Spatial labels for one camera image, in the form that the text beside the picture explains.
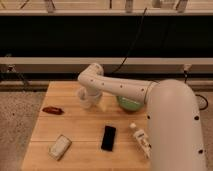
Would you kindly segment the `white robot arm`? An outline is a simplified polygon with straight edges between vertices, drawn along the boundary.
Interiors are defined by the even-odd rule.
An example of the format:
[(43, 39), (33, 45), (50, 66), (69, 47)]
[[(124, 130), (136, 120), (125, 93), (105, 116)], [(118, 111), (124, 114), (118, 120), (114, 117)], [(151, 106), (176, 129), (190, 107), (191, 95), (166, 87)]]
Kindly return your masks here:
[(187, 84), (106, 77), (98, 63), (85, 68), (78, 82), (88, 105), (107, 92), (146, 106), (150, 171), (207, 171), (199, 104)]

